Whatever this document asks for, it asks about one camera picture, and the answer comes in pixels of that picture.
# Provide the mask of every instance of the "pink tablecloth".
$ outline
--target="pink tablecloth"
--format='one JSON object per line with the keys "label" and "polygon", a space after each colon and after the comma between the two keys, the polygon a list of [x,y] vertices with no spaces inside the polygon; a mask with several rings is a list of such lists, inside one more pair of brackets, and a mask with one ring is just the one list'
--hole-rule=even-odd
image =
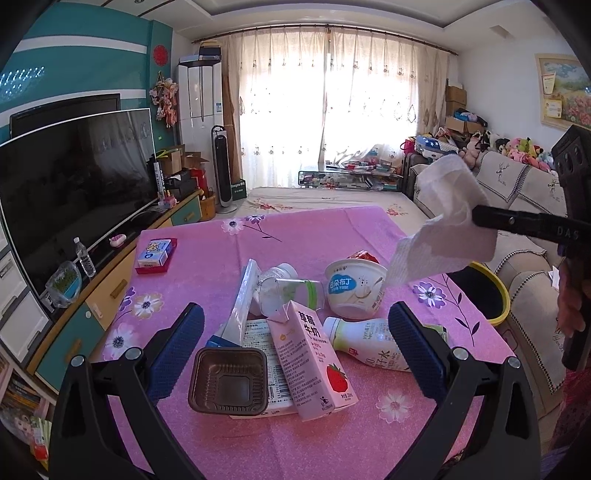
{"label": "pink tablecloth", "polygon": [[[214,220],[144,231],[137,251],[150,239],[178,238],[166,274],[137,275],[110,329],[105,359],[118,358],[130,346],[145,346],[169,327],[194,301],[206,315],[196,348],[228,319],[241,271],[249,258],[261,269],[288,262],[302,278],[326,284],[324,269],[333,261],[367,249],[387,264],[403,233],[380,207],[311,210],[253,217],[230,224]],[[421,292],[436,290],[441,301],[429,305]],[[446,276],[438,275],[386,292],[381,317],[404,300],[423,323],[447,327],[451,346],[463,345],[478,359],[502,362],[509,347]],[[324,319],[330,312],[321,312]],[[424,398],[408,372],[368,367],[339,353],[359,403],[320,420],[302,423],[297,415],[232,420],[194,412],[187,403],[194,353],[169,398],[158,404],[164,420],[209,480],[349,478],[381,480],[425,425],[434,401]],[[473,405],[452,453],[463,448],[476,420]],[[113,410],[136,465],[149,469],[118,401]]]}

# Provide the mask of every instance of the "teal wall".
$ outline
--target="teal wall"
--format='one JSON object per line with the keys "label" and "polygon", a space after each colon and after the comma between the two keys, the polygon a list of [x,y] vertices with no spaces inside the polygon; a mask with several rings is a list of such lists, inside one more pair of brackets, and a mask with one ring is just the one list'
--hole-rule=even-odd
{"label": "teal wall", "polygon": [[[110,8],[60,2],[49,8],[25,35],[25,39],[78,35],[117,40],[146,47],[146,53],[105,46],[59,45],[13,53],[0,73],[0,142],[9,138],[8,113],[30,108],[30,102],[72,93],[96,90],[143,90],[145,94],[122,98],[121,108],[145,108],[151,104],[148,91],[161,71],[170,76],[172,28]],[[168,63],[158,67],[152,51],[163,45]],[[152,109],[152,128],[156,149],[174,144],[172,129],[156,121]]]}

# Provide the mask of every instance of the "blue gripper pad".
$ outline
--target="blue gripper pad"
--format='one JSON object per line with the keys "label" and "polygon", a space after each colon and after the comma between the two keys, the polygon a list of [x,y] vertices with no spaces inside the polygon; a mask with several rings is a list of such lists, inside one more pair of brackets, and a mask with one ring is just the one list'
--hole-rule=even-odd
{"label": "blue gripper pad", "polygon": [[388,326],[423,395],[439,405],[447,395],[447,369],[441,355],[449,347],[435,330],[422,326],[403,301],[390,308]]}
{"label": "blue gripper pad", "polygon": [[150,368],[146,393],[155,404],[168,397],[203,334],[205,314],[197,304],[189,304],[174,324],[155,335],[167,336]]}

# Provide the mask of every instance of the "strawberry picture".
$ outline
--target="strawberry picture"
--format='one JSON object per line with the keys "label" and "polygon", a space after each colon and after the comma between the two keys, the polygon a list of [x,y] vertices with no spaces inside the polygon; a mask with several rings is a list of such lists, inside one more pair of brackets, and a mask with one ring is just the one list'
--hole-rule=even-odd
{"label": "strawberry picture", "polygon": [[326,375],[329,377],[330,386],[335,392],[346,392],[349,388],[345,373],[342,372],[335,364],[326,367]]}

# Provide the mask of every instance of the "sofa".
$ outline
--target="sofa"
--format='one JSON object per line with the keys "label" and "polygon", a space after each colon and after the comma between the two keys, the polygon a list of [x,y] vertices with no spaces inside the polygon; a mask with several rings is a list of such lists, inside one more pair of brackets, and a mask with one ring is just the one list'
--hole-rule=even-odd
{"label": "sofa", "polygon": [[[441,213],[440,206],[430,205],[420,190],[420,174],[427,165],[419,163],[418,155],[409,156],[407,163],[415,165],[409,169],[405,193],[433,218]],[[480,154],[472,173],[493,207],[566,216],[563,189],[551,174],[493,151]],[[557,328],[558,291],[548,275],[562,260],[556,244],[499,232],[495,256],[486,265],[511,297],[509,316],[497,330],[522,360],[542,419],[543,441],[551,436],[566,374],[561,363],[564,335]]]}

